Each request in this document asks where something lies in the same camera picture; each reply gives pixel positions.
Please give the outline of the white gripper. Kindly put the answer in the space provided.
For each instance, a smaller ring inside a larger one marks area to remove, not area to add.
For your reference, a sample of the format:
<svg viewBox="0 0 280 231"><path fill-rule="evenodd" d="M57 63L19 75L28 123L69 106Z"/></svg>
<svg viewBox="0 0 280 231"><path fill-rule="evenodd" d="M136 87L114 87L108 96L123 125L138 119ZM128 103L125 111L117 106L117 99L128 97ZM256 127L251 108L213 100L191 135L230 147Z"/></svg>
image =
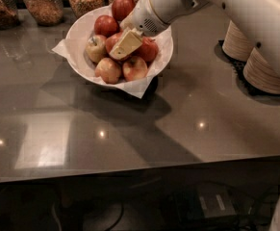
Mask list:
<svg viewBox="0 0 280 231"><path fill-rule="evenodd" d="M133 11L120 22L123 33L110 51L112 58L123 60L140 48L142 33L156 37L169 27L157 14L157 5L158 0L139 0Z"/></svg>

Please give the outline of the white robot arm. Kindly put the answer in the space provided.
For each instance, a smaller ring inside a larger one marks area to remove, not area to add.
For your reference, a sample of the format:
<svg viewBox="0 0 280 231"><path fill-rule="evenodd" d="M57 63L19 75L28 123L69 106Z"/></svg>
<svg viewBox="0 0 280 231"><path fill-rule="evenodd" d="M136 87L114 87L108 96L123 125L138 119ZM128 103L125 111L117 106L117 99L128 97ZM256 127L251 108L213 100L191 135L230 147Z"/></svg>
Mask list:
<svg viewBox="0 0 280 231"><path fill-rule="evenodd" d="M121 22L123 35L110 56L125 58L141 46L144 36L156 37L178 17L207 3L223 9L280 76L280 0L139 0Z"/></svg>

